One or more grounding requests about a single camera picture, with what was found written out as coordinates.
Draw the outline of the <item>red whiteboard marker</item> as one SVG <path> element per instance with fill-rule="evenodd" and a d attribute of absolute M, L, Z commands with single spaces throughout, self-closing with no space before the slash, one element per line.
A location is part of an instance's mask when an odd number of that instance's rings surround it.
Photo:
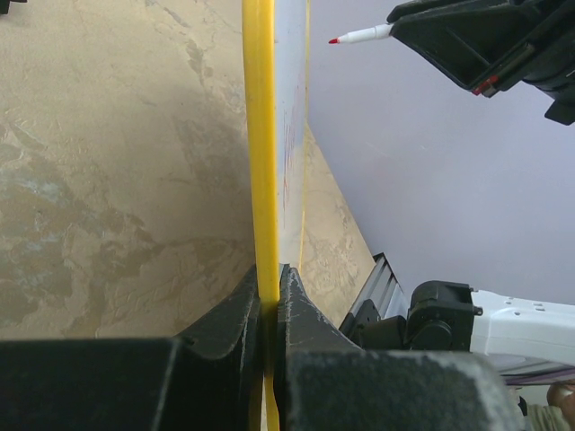
<path fill-rule="evenodd" d="M 391 36 L 392 28 L 392 24 L 379 24 L 362 30 L 350 31 L 344 35 L 329 40 L 329 44 L 354 44 L 371 40 L 387 39 Z"/>

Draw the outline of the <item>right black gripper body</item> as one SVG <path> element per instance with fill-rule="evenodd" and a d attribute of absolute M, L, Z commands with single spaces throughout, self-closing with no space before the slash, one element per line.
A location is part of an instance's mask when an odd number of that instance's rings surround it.
<path fill-rule="evenodd" d="M 553 99 L 544 116 L 564 126 L 574 124 L 574 3 L 531 1 L 538 13 L 527 36 L 535 49 L 523 81 Z"/>

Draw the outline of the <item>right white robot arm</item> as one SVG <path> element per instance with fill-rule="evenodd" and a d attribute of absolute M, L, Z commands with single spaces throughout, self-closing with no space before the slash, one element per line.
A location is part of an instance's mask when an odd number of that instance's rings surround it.
<path fill-rule="evenodd" d="M 551 97 L 545 116 L 574 122 L 571 1 L 410 1 L 385 24 L 338 38 L 393 37 L 459 87 L 491 97 L 526 83 Z M 449 350 L 485 357 L 509 385 L 574 381 L 574 309 L 428 281 L 406 296 L 384 255 L 341 333 L 367 350 Z"/>

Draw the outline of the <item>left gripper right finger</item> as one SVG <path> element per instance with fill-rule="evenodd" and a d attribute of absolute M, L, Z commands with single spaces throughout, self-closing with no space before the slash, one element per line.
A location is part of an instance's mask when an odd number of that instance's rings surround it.
<path fill-rule="evenodd" d="M 363 350 L 280 279 L 276 402 L 282 430 L 519 430 L 495 370 L 469 353 Z"/>

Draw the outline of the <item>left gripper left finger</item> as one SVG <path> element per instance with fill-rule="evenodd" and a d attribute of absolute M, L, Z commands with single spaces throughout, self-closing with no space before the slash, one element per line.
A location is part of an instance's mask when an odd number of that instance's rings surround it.
<path fill-rule="evenodd" d="M 4 430 L 256 430 L 261 302 L 250 269 L 167 338 L 10 340 L 1 345 Z"/>

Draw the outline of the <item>yellow framed whiteboard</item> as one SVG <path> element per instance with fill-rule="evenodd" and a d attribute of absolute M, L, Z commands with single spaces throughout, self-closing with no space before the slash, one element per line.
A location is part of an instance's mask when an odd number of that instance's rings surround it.
<path fill-rule="evenodd" d="M 300 268 L 305 225 L 309 21 L 307 1 L 242 3 L 243 72 L 252 220 L 263 328 L 263 399 L 278 430 L 273 391 L 280 275 Z"/>

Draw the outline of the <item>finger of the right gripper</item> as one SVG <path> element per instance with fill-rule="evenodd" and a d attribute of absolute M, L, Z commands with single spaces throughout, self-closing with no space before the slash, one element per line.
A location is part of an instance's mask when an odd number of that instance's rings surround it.
<path fill-rule="evenodd" d="M 507 1 L 410 1 L 398 4 L 388 22 L 454 22 L 456 19 L 508 18 Z"/>
<path fill-rule="evenodd" d="M 391 22 L 392 35 L 462 89 L 492 97 L 523 82 L 535 49 L 527 36 L 539 13 L 531 1 L 507 1 L 508 18 Z"/>

